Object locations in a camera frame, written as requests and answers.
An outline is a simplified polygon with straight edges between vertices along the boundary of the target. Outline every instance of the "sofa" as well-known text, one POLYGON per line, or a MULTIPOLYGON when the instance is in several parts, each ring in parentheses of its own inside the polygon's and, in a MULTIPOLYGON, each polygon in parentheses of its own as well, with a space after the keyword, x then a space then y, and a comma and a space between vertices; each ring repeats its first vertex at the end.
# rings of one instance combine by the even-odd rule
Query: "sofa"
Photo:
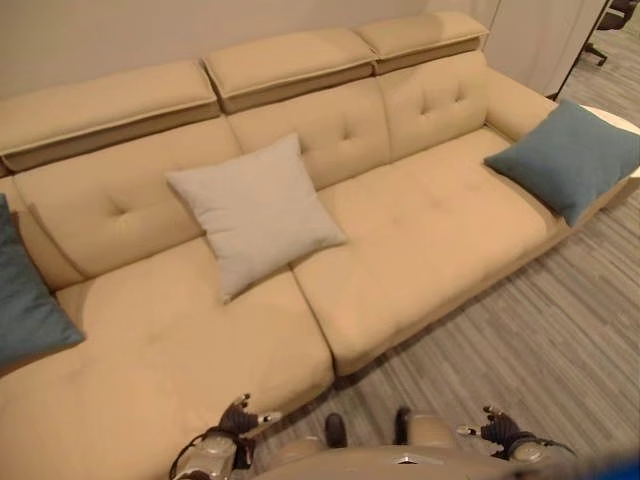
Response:
POLYGON ((4 478, 156 480, 251 392, 291 412, 570 235, 484 165, 556 104, 456 12, 263 39, 0 101, 0 192, 77 346, 0 378, 4 478), (295 131, 341 246, 228 304, 164 173, 295 131))

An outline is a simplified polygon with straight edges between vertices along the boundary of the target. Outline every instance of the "blue pillow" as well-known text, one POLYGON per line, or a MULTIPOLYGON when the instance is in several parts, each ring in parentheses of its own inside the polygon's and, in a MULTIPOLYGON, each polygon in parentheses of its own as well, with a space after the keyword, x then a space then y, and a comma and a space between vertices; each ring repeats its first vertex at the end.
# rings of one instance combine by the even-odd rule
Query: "blue pillow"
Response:
POLYGON ((0 193, 0 368, 83 340, 27 256, 0 193))
POLYGON ((529 135, 485 160, 575 225, 640 165, 640 135, 563 101, 529 135))

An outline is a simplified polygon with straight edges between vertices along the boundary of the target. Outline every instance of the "gray pillow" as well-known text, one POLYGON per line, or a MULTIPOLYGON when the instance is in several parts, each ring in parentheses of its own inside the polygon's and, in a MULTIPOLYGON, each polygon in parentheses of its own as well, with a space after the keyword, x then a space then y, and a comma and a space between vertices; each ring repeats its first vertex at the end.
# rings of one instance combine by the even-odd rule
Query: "gray pillow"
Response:
POLYGON ((640 136, 563 101, 535 130, 485 163, 575 225, 640 165, 640 136))
POLYGON ((289 262, 344 242, 316 196, 297 134, 167 179, 207 232, 225 303, 289 262))
POLYGON ((82 340, 27 256, 0 194, 0 368, 82 340))

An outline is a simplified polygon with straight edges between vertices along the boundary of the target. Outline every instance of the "beige wall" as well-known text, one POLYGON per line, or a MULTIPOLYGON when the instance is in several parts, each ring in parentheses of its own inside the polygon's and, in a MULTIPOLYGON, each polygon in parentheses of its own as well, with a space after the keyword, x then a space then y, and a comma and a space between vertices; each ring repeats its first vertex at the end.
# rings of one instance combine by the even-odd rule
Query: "beige wall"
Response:
POLYGON ((423 8, 424 0, 0 0, 0 97, 423 8))
POLYGON ((425 10, 460 10, 491 30, 483 45, 496 70, 543 95, 558 92, 607 0, 427 0, 425 10))

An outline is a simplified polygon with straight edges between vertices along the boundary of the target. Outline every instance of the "floor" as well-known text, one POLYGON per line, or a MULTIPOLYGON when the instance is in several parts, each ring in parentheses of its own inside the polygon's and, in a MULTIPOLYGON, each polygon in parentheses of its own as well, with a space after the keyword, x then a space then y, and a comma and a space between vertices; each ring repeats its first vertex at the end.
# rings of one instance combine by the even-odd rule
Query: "floor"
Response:
MULTIPOLYGON (((597 32, 560 98, 640 125, 640 28, 597 32)), ((344 415, 352 445, 388 444, 398 406, 480 423, 497 404, 521 427, 601 455, 640 445, 640 192, 548 254, 389 351, 258 437, 253 472, 344 415)), ((487 453, 481 440, 462 448, 487 453)))
POLYGON ((598 107, 640 126, 640 8, 623 30, 596 31, 594 46, 609 58, 602 67, 583 53, 559 99, 598 107))

